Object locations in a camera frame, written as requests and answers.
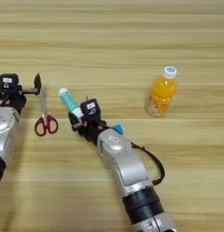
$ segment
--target wooden table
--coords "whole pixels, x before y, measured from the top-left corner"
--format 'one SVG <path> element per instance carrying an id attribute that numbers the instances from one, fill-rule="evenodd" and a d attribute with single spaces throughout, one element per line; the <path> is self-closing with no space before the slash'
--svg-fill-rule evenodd
<path id="1" fill-rule="evenodd" d="M 162 119 L 144 102 L 154 75 L 179 71 Z M 0 1 L 0 74 L 48 86 L 60 129 L 38 138 L 29 96 L 0 188 L 0 232 L 131 231 L 96 148 L 71 131 L 58 90 L 101 104 L 110 125 L 164 163 L 156 188 L 180 232 L 224 232 L 224 0 Z M 141 154 L 152 175 L 155 169 Z"/>

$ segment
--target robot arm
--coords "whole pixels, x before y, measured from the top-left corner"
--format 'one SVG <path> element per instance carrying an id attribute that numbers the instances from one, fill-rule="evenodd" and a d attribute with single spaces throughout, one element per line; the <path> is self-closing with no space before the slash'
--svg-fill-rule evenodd
<path id="1" fill-rule="evenodd" d="M 148 170 L 134 152 L 132 143 L 101 120 L 95 99 L 81 104 L 82 117 L 69 113 L 73 130 L 98 148 L 111 170 L 135 232 L 177 232 L 164 212 Z"/>
<path id="2" fill-rule="evenodd" d="M 2 74 L 0 76 L 0 100 L 2 100 L 0 104 L 0 181 L 11 158 L 16 127 L 26 103 L 24 95 L 39 94 L 41 89 L 39 75 L 35 77 L 34 89 L 23 90 L 18 83 L 16 74 Z"/>
<path id="3" fill-rule="evenodd" d="M 108 129 L 99 135 L 97 147 L 112 171 L 134 231 L 177 232 L 131 143 L 115 130 Z"/>

